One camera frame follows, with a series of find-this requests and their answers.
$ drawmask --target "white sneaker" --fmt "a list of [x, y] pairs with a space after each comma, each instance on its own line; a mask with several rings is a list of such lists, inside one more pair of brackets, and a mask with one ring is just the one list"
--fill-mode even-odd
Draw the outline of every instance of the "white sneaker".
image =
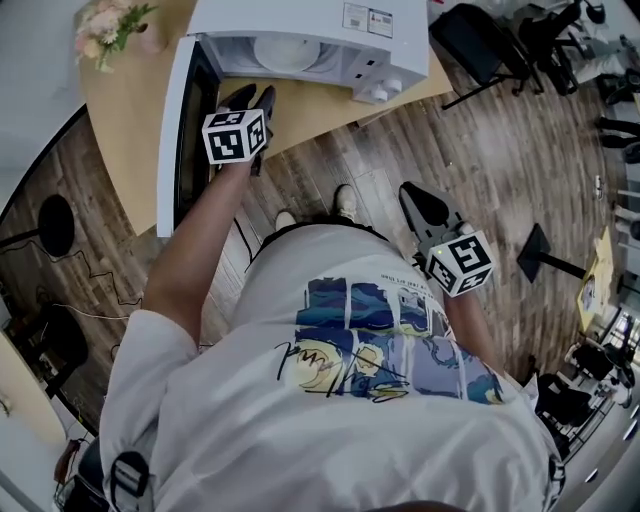
[[336, 215], [346, 217], [352, 222], [356, 220], [356, 210], [358, 208], [358, 198], [356, 191], [351, 185], [340, 185], [336, 191], [334, 200], [334, 210]]
[[276, 217], [276, 231], [280, 231], [287, 226], [293, 226], [296, 224], [296, 219], [289, 212], [282, 211]]

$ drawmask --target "flowers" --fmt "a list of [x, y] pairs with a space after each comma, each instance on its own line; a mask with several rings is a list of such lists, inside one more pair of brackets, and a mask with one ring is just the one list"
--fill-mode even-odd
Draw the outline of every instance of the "flowers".
[[113, 71], [107, 66], [109, 54], [124, 50], [130, 34], [143, 32], [147, 25], [141, 23], [142, 18], [155, 9], [149, 4], [131, 5], [131, 0], [90, 3], [83, 9], [76, 31], [78, 59], [95, 59], [96, 69]]

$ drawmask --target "microwave door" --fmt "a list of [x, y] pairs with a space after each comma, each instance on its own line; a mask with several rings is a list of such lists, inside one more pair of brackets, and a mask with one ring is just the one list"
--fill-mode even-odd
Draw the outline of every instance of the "microwave door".
[[157, 235], [169, 237], [209, 182], [202, 138], [216, 110], [220, 78], [194, 36], [178, 42], [165, 98], [158, 152]]

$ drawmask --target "label sticker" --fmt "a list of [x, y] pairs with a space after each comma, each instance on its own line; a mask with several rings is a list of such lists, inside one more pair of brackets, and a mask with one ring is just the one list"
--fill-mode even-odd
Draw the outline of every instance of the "label sticker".
[[344, 4], [344, 16], [342, 26], [360, 32], [367, 32], [369, 23], [369, 8], [361, 5]]
[[393, 38], [393, 14], [369, 9], [368, 31], [379, 36]]

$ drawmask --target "white t-shirt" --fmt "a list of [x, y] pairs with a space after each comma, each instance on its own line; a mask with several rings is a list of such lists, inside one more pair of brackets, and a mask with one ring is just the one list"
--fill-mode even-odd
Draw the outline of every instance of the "white t-shirt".
[[158, 511], [547, 510], [562, 472], [548, 432], [452, 340], [390, 244], [301, 227], [258, 256], [231, 332], [203, 355], [171, 320], [132, 315], [102, 413], [105, 474], [151, 428]]

